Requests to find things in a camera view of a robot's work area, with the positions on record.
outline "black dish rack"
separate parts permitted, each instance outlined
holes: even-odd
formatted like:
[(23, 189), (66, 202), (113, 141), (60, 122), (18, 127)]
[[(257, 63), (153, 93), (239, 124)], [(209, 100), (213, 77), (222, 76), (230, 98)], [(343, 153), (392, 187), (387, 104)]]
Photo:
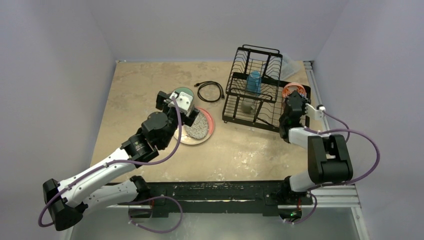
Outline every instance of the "black dish rack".
[[(278, 133), (279, 118), (284, 111), (282, 90), (289, 84), (280, 81), (282, 63), (283, 55), (278, 49), (247, 44), (237, 48), (225, 88), (227, 96), (222, 120)], [(255, 71), (255, 74), (260, 74), (261, 80), (260, 84), (254, 83), (252, 89), (252, 82), (248, 83), (248, 79)], [(306, 97), (311, 99), (311, 88), (303, 87)], [(246, 106), (251, 106), (251, 111), (247, 111)], [(307, 127), (309, 122), (307, 116), (301, 120)]]

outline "beige tabletop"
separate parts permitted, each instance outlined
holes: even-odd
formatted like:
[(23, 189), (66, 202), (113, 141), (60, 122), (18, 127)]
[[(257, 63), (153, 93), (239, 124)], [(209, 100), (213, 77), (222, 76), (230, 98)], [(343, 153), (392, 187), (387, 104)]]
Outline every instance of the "beige tabletop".
[[(309, 85), (303, 64), (299, 64), (302, 69), (287, 81)], [(225, 89), (231, 66), (232, 62), (119, 62), (91, 165), (119, 148), (150, 113), (157, 111), (159, 91), (170, 93), (178, 87), (188, 87), (195, 93), (195, 106), (209, 111), (214, 119), (212, 136), (199, 145), (181, 144), (168, 161), (142, 166), (113, 182), (123, 182), (134, 175), (142, 175), (147, 182), (282, 180), (304, 171), (307, 168), (305, 149), (284, 142), (277, 132), (224, 123), (224, 100), (207, 103), (197, 98), (195, 83), (216, 81)], [(202, 92), (210, 99), (219, 96), (215, 86), (206, 86)], [(321, 123), (311, 120), (310, 125), (320, 129)], [(175, 143), (173, 138), (168, 148), (152, 161), (166, 157)]]

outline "coiled black cable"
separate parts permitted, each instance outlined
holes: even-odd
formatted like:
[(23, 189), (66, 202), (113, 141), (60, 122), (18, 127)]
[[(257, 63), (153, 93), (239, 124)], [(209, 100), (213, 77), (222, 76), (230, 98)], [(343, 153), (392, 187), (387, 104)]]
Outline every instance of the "coiled black cable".
[[(217, 86), (217, 87), (218, 87), (218, 89), (219, 89), (219, 97), (218, 97), (217, 99), (215, 99), (215, 100), (208, 100), (208, 99), (205, 99), (205, 98), (204, 98), (204, 97), (200, 94), (200, 90), (201, 90), (202, 88), (204, 88), (204, 87), (208, 86), (208, 85), (215, 85), (215, 86)], [(194, 87), (198, 87), (198, 89), (197, 89), (197, 96), (198, 96), (198, 98), (199, 98), (200, 100), (202, 100), (202, 101), (204, 101), (204, 102), (207, 102), (207, 103), (215, 103), (215, 102), (218, 102), (220, 99), (225, 99), (224, 89), (223, 89), (223, 87), (221, 86), (221, 84), (217, 83), (216, 81), (203, 81), (203, 82), (199, 82), (199, 83), (196, 83), (196, 84), (194, 85)]]

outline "gray wall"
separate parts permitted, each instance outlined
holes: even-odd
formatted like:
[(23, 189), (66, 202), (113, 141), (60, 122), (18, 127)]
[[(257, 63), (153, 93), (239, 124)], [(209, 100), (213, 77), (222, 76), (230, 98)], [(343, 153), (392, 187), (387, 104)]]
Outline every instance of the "gray wall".
[(254, 44), (314, 59), (348, 0), (88, 0), (116, 59), (232, 60)]
[(84, 0), (1, 1), (0, 36), (0, 238), (57, 239), (42, 183), (88, 166), (114, 59)]
[[(423, 239), (422, 9), (422, 0), (349, 1), (313, 65), (328, 112), (380, 147), (380, 165), (357, 184), (375, 240)], [(356, 175), (365, 172), (370, 144), (355, 137), (348, 147)]]

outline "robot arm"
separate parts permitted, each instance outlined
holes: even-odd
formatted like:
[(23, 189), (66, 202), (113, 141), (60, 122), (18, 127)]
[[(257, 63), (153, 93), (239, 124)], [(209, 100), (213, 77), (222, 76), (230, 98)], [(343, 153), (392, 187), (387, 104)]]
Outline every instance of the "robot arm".
[(325, 107), (315, 109), (310, 101), (297, 91), (284, 101), (284, 112), (279, 119), (281, 138), (307, 150), (307, 170), (284, 180), (282, 197), (305, 193), (308, 189), (323, 183), (341, 183), (351, 180), (353, 168), (345, 138), (340, 134), (316, 134), (308, 131), (300, 121), (306, 115), (320, 120)]
[[(57, 231), (72, 227), (84, 215), (97, 209), (148, 198), (146, 194), (149, 194), (149, 187), (141, 176), (134, 176), (117, 185), (106, 184), (140, 167), (139, 164), (134, 164), (135, 162), (156, 164), (149, 161), (159, 155), (159, 150), (168, 147), (178, 127), (177, 111), (171, 98), (178, 102), (182, 124), (191, 126), (199, 113), (193, 105), (193, 97), (185, 92), (166, 94), (160, 91), (156, 98), (156, 108), (162, 112), (150, 114), (136, 134), (122, 143), (111, 155), (68, 179), (59, 182), (50, 179), (43, 184), (46, 204), (55, 195), (63, 192), (48, 207)], [(71, 183), (79, 178), (82, 180), (71, 186)]]

